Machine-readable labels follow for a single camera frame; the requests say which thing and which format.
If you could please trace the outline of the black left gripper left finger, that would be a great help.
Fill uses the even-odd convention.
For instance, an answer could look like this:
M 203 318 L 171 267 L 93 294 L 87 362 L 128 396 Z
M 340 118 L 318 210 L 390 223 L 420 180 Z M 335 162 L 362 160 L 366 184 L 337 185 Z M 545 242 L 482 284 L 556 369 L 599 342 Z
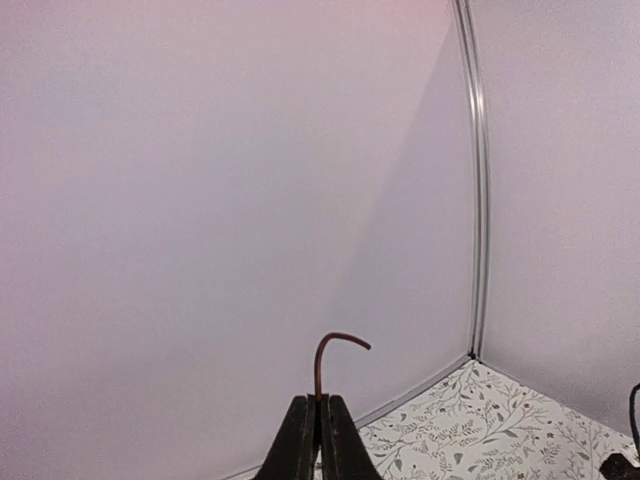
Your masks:
M 316 400 L 295 396 L 255 480 L 309 480 L 316 458 Z

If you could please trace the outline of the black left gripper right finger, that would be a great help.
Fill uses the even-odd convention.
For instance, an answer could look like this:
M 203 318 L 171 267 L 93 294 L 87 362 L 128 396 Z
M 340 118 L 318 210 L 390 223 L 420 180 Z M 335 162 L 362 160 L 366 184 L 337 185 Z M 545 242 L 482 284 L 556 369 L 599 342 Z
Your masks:
M 319 404 L 322 478 L 381 480 L 344 399 L 324 395 Z

